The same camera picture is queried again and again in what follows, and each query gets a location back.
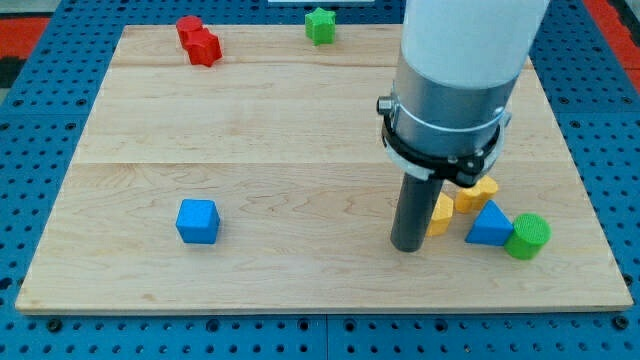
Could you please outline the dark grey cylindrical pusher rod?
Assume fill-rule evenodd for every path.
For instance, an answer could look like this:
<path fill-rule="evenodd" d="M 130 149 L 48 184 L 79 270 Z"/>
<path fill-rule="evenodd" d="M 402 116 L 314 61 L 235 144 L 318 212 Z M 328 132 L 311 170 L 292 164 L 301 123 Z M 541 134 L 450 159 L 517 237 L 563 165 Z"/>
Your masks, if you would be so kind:
<path fill-rule="evenodd" d="M 404 175 L 390 235 L 397 250 L 415 252 L 422 247 L 443 182 Z"/>

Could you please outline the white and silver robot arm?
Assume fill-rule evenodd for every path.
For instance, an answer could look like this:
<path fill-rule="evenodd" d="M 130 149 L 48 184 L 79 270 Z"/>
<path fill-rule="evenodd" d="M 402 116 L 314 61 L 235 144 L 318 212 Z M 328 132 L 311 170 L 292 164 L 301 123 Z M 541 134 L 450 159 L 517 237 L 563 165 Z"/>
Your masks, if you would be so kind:
<path fill-rule="evenodd" d="M 495 164 L 507 104 L 549 0 L 412 0 L 396 75 L 378 98 L 381 139 L 404 173 L 390 241 L 419 250 L 442 185 L 474 186 Z"/>

